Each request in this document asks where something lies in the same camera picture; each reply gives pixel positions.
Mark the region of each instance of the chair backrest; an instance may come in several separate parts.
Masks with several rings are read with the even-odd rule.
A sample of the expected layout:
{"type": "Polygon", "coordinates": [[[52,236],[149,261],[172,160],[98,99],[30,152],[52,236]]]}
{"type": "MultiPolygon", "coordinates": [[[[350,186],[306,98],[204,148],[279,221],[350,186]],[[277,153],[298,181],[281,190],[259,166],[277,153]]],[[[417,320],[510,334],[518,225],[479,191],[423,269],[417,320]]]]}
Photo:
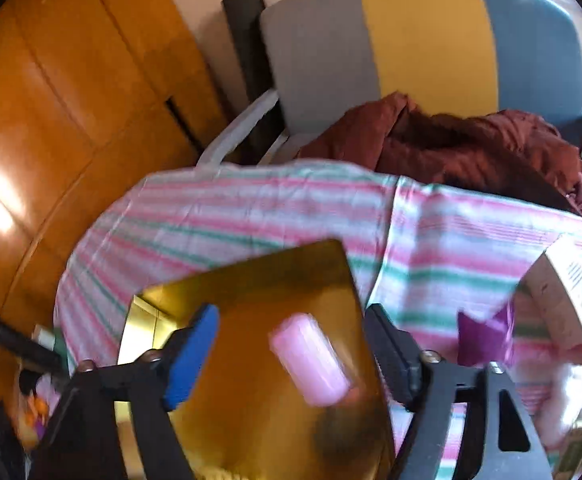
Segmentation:
{"type": "Polygon", "coordinates": [[[582,116],[582,56],[548,0],[282,0],[260,18],[290,134],[394,91],[430,114],[582,116]]]}

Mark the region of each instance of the purple cloth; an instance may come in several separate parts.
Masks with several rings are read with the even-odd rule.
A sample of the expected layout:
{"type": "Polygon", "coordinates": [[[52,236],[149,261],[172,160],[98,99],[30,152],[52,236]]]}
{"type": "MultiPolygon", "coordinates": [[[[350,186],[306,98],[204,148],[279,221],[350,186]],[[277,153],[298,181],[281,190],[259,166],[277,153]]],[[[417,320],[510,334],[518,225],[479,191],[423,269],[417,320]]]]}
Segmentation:
{"type": "Polygon", "coordinates": [[[485,321],[458,312],[458,364],[476,366],[490,361],[513,364],[513,300],[485,321]]]}
{"type": "Polygon", "coordinates": [[[36,430],[36,434],[37,434],[37,439],[42,440],[42,437],[44,436],[44,432],[46,431],[46,428],[45,428],[44,424],[42,424],[42,421],[40,421],[39,419],[36,420],[35,430],[36,430]]]}

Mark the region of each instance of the white box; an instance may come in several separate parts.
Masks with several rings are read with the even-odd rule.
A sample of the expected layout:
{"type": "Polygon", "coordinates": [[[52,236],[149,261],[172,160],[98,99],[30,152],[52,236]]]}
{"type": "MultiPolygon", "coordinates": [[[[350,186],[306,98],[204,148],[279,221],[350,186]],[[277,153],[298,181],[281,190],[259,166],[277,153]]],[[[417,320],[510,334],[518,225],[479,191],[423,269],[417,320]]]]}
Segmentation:
{"type": "Polygon", "coordinates": [[[554,343],[563,349],[582,344],[582,256],[569,236],[542,253],[526,283],[554,343]]]}

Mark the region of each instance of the fabric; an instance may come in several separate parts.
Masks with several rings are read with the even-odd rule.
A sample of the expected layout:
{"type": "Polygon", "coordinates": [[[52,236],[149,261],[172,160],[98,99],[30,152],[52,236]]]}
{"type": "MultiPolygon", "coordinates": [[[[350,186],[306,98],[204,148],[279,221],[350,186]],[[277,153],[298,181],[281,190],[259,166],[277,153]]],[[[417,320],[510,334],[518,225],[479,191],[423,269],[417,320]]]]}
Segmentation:
{"type": "Polygon", "coordinates": [[[484,4],[498,57],[498,110],[531,112],[559,128],[581,117],[582,54],[571,17],[549,0],[484,4]]]}
{"type": "Polygon", "coordinates": [[[360,0],[282,0],[260,27],[291,135],[317,137],[349,108],[380,99],[360,0]]]}
{"type": "Polygon", "coordinates": [[[482,0],[362,0],[362,7],[382,96],[409,92],[431,114],[498,110],[494,36],[482,0]]]}
{"type": "MultiPolygon", "coordinates": [[[[54,319],[71,368],[114,364],[132,296],[212,267],[328,236],[341,238],[362,304],[382,303],[423,348],[455,360],[456,317],[491,317],[514,294],[511,374],[534,413],[564,359],[518,282],[542,251],[582,219],[529,203],[423,186],[350,164],[180,170],[148,176],[89,229],[58,287],[54,319]]],[[[390,405],[396,443],[410,416],[390,405]]],[[[454,413],[440,480],[451,478],[462,433],[454,413]]]]}
{"type": "Polygon", "coordinates": [[[299,158],[354,162],[424,183],[490,192],[582,215],[582,161],[542,118],[505,110],[427,116],[394,93],[348,111],[299,158]]]}
{"type": "Polygon", "coordinates": [[[484,366],[490,362],[513,364],[513,301],[493,317],[475,320],[458,313],[458,364],[484,366]]]}

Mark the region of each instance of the striped blanket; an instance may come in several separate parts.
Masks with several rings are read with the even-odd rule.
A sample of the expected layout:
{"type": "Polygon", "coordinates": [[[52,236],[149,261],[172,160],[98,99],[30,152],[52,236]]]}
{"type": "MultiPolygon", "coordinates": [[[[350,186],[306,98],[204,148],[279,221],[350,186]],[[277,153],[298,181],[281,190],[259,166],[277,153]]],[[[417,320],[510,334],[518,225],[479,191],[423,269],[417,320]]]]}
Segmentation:
{"type": "MultiPolygon", "coordinates": [[[[114,203],[76,246],[55,323],[71,368],[115,364],[128,305],[148,285],[325,237],[340,238],[362,304],[382,303],[423,348],[457,355],[456,315],[490,317],[514,295],[510,373],[533,413],[559,354],[519,282],[560,234],[582,251],[582,219],[528,203],[423,186],[337,162],[197,168],[153,174],[114,203]]],[[[399,445],[410,416],[391,405],[399,445]]],[[[454,413],[439,478],[463,427],[454,413]]]]}

